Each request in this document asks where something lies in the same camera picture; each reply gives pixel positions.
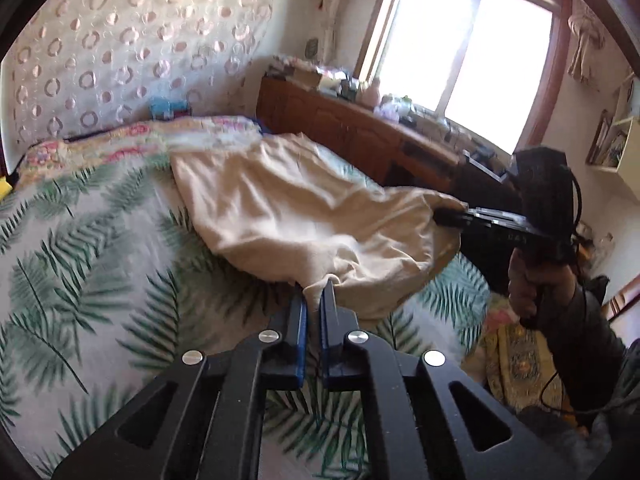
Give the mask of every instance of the brown dresser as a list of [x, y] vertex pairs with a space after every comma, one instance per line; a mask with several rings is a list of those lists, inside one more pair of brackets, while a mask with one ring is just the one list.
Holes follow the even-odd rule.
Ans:
[[372, 112], [292, 82], [265, 77], [256, 115], [273, 134], [304, 133], [384, 186], [450, 192], [460, 158]]

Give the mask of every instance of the bed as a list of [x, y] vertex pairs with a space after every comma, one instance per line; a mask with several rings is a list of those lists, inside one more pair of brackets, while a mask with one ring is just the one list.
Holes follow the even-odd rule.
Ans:
[[[193, 348], [216, 353], [263, 329], [291, 288], [214, 256], [194, 232], [170, 150], [260, 142], [239, 116], [137, 123], [32, 147], [0, 202], [0, 422], [48, 478], [60, 460], [150, 378]], [[328, 149], [350, 180], [376, 186]], [[420, 355], [460, 362], [489, 298], [461, 254], [374, 332]], [[366, 440], [357, 394], [326, 392], [310, 351], [301, 392], [271, 392], [262, 478], [361, 478]]]

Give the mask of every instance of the wooden window frame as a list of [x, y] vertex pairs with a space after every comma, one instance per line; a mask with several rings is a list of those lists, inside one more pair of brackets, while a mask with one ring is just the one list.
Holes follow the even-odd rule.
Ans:
[[[400, 0], [376, 0], [374, 10], [369, 20], [365, 39], [356, 62], [354, 76], [360, 80], [371, 81], [383, 58], [386, 41], [391, 32], [393, 18]], [[566, 69], [569, 53], [570, 30], [568, 20], [572, 13], [573, 0], [528, 0], [553, 13], [549, 48], [540, 78], [538, 92], [534, 98], [529, 117], [518, 140], [516, 149], [525, 146], [536, 146], [542, 142], [551, 115], [558, 100], [562, 78]], [[452, 64], [452, 70], [447, 80], [446, 88], [438, 107], [434, 112], [444, 117], [453, 88], [458, 80], [460, 68], [465, 59], [466, 48], [473, 27], [463, 40]]]

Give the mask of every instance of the silver screw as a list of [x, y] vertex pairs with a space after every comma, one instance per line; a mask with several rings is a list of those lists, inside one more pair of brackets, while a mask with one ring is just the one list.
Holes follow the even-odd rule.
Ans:
[[196, 365], [204, 359], [204, 356], [197, 350], [189, 350], [182, 356], [182, 362], [186, 365]]
[[263, 343], [273, 343], [280, 339], [280, 334], [275, 330], [263, 330], [258, 334], [258, 339]]
[[363, 332], [362, 330], [354, 330], [353, 332], [349, 332], [349, 335], [347, 337], [349, 338], [349, 341], [351, 341], [352, 343], [356, 343], [356, 345], [361, 345], [368, 341], [369, 334], [367, 334], [366, 332]]
[[437, 350], [429, 350], [424, 355], [424, 362], [431, 366], [442, 366], [446, 361], [444, 354]]

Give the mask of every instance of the window pane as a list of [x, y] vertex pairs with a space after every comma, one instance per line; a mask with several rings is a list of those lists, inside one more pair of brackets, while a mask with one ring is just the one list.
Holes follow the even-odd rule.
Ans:
[[435, 110], [471, 14], [471, 0], [400, 0], [380, 69], [383, 94]]
[[513, 153], [540, 85], [552, 13], [526, 0], [481, 0], [445, 115]]

